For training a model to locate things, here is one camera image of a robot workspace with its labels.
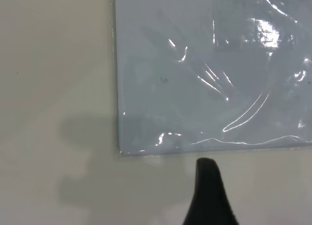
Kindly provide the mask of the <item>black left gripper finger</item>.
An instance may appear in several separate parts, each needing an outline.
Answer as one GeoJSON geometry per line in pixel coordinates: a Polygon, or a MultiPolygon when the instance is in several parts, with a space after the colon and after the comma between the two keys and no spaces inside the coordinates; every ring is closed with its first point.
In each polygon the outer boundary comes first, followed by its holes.
{"type": "Polygon", "coordinates": [[[196,161],[195,191],[185,225],[237,225],[217,163],[210,158],[196,161]]]}

